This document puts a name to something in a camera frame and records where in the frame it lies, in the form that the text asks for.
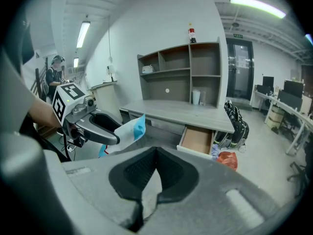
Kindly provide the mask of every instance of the ceiling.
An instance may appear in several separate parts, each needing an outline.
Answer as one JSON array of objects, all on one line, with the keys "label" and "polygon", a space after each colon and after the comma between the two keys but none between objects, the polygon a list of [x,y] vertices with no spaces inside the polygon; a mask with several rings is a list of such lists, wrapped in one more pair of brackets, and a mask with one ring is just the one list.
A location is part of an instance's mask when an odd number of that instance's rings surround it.
[{"label": "ceiling", "polygon": [[275,47],[302,63],[313,63],[312,45],[284,0],[260,0],[284,11],[287,15],[283,19],[247,6],[230,4],[229,0],[214,1],[226,37],[242,34],[244,39]]},{"label": "ceiling", "polygon": [[[65,57],[69,74],[73,59],[79,57],[79,67],[83,67],[93,42],[104,34],[108,16],[126,0],[52,0],[51,18],[58,53]],[[76,48],[82,21],[90,21],[90,27],[82,48]]]},{"label": "ceiling", "polygon": [[51,27],[51,0],[28,0],[27,19],[34,49],[41,56],[56,53]]},{"label": "ceiling", "polygon": [[[80,70],[94,50],[95,43],[107,30],[108,18],[128,0],[51,0],[51,25],[58,54],[66,59],[72,73],[73,59],[79,57]],[[220,13],[226,37],[242,34],[244,39],[270,45],[302,63],[313,63],[310,42],[284,0],[260,0],[287,13],[279,19],[266,12],[230,4],[229,0],[214,0]],[[82,21],[90,21],[82,48],[76,48]]]}]

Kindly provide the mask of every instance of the human arm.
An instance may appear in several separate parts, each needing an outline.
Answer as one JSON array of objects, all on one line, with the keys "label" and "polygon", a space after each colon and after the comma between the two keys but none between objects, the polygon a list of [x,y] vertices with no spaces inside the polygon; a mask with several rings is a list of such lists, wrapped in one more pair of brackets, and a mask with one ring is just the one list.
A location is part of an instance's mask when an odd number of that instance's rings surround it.
[{"label": "human arm", "polygon": [[51,83],[49,83],[48,85],[49,86],[58,86],[58,85],[60,85],[61,84],[61,82],[51,82]]},{"label": "human arm", "polygon": [[37,97],[35,97],[35,100],[29,110],[29,114],[35,123],[56,128],[61,127],[59,121],[54,115],[52,105]]}]

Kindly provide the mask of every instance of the shelf unit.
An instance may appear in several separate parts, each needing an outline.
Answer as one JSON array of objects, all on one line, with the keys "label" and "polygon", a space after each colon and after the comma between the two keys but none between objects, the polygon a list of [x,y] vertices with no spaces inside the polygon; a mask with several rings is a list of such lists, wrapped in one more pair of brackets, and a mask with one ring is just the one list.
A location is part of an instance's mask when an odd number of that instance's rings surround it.
[{"label": "shelf unit", "polygon": [[[191,103],[192,90],[197,89],[206,91],[208,105],[218,105],[222,80],[219,42],[181,45],[137,58],[144,100]],[[152,65],[155,72],[142,74],[146,65]]]}]

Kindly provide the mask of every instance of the fluorescent light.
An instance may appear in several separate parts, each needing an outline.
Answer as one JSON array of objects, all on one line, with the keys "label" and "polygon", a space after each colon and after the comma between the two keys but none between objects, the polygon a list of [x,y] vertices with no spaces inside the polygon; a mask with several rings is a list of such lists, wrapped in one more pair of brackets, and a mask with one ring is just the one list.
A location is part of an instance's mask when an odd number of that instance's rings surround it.
[{"label": "fluorescent light", "polygon": [[82,26],[80,27],[79,35],[78,35],[78,40],[77,40],[77,48],[81,48],[84,43],[84,39],[86,37],[88,28],[90,26],[90,22],[88,21],[83,21]]},{"label": "fluorescent light", "polygon": [[74,68],[78,66],[78,57],[74,58]]},{"label": "fluorescent light", "polygon": [[311,45],[313,45],[312,36],[310,34],[306,34],[305,37],[310,41]]},{"label": "fluorescent light", "polygon": [[246,5],[246,6],[256,8],[256,9],[260,9],[268,13],[271,13],[272,15],[275,15],[279,18],[283,18],[286,15],[284,12],[280,11],[279,9],[276,9],[273,6],[270,6],[258,0],[230,0],[230,3]]}]

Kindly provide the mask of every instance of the red plastic bag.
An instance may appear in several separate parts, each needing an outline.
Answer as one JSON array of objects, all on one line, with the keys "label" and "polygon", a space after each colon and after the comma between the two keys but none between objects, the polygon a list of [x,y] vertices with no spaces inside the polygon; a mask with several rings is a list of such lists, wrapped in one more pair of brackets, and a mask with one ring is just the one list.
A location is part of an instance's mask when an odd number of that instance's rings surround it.
[{"label": "red plastic bag", "polygon": [[237,170],[238,161],[235,152],[222,151],[216,161]]}]

